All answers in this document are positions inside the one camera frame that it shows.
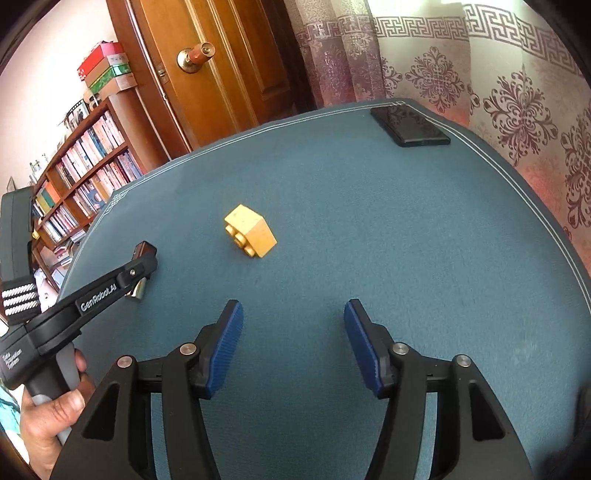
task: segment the wooden door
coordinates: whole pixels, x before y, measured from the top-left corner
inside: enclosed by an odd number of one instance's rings
[[[151,61],[193,148],[294,114],[290,88],[260,0],[132,0]],[[197,73],[179,51],[208,41]]]

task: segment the picture frame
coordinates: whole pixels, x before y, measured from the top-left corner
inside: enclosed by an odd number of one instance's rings
[[[77,104],[75,104],[68,113],[66,114],[66,118],[64,123],[69,127],[71,131],[74,131],[78,125],[89,115],[88,107],[84,100],[80,100]]]

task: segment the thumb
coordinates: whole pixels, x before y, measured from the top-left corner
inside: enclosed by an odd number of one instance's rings
[[[71,427],[85,407],[84,397],[78,390],[63,394],[58,399],[31,410],[30,425],[37,438],[53,438]]]

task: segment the human hand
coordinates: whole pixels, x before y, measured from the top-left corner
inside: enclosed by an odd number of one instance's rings
[[[29,453],[31,468],[41,480],[49,479],[61,452],[61,444],[56,435],[78,421],[86,402],[95,390],[95,386],[85,373],[84,355],[76,350],[75,358],[76,366],[81,373],[80,384],[76,390],[39,406],[35,406],[26,389],[22,395],[21,437]]]

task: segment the yellow lego brick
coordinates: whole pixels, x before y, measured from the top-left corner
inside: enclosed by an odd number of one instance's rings
[[[277,244],[265,219],[244,205],[238,205],[224,221],[228,235],[249,257],[262,258]]]

